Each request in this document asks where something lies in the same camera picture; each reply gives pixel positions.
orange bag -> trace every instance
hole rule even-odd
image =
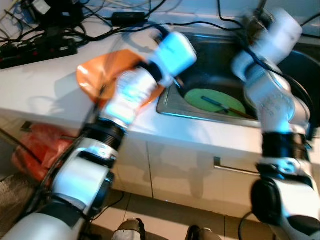
[[[58,157],[72,143],[71,140],[61,139],[68,135],[65,131],[52,125],[33,124],[31,132],[22,137],[21,142],[29,148],[41,161],[39,162],[21,146],[18,146],[12,155],[13,164],[23,173],[26,173],[41,182],[48,169]]]

robotic arm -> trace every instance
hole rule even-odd
[[[302,29],[285,11],[250,49],[278,73],[276,66],[298,41]],[[320,198],[306,150],[310,111],[293,96],[289,83],[255,64],[245,51],[233,61],[245,82],[247,101],[256,109],[263,135],[261,179],[251,189],[253,214],[280,240],[320,239]]]
[[[163,37],[147,62],[118,77],[112,100],[84,128],[85,137],[55,176],[48,204],[24,217],[3,240],[76,240],[85,220],[102,210],[119,146],[138,109],[158,84],[170,86],[173,77],[197,59],[181,33],[168,32]]]
[[[276,21],[270,35],[262,36],[251,49],[277,72],[276,64],[290,53],[301,34],[291,17],[280,16],[285,21]],[[287,21],[289,28],[283,26]],[[55,176],[48,204],[23,218],[3,240],[76,240],[85,220],[104,206],[118,149],[140,105],[157,84],[170,86],[173,77],[195,61],[189,41],[173,32],[147,63],[120,75],[112,100],[86,126],[85,137]],[[292,95],[284,78],[256,65],[246,52],[234,60],[232,69],[245,81],[246,98],[257,110],[263,134],[263,154],[257,165],[261,179],[251,190],[252,212],[281,240],[319,240],[320,199],[305,147],[307,106]]]

white cabinet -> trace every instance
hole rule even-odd
[[[312,150],[309,151],[309,157],[312,164],[312,173],[320,193],[320,138],[315,138],[312,144]]]
[[[127,136],[119,149],[112,172],[113,189],[152,197],[150,168],[145,141]]]
[[[155,199],[234,217],[249,211],[256,176],[214,168],[214,153],[155,142],[147,146]]]

stainless steel sink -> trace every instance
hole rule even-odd
[[[212,89],[239,100],[246,113],[256,116],[245,101],[242,82],[231,71],[231,61],[241,51],[232,37],[185,33],[197,52],[197,62],[177,79],[178,84],[168,88],[160,97],[157,112],[164,115],[260,127],[257,120],[234,117],[198,109],[184,100],[192,89]],[[279,64],[308,91],[316,112],[320,114],[320,46],[298,43],[294,51]]]

person's foot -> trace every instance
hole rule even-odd
[[[192,225],[189,227],[185,240],[199,240],[200,227]]]
[[[197,225],[189,227],[185,240],[221,240],[210,228],[200,228]]]
[[[145,225],[139,218],[128,219],[114,232],[112,240],[146,240]]]

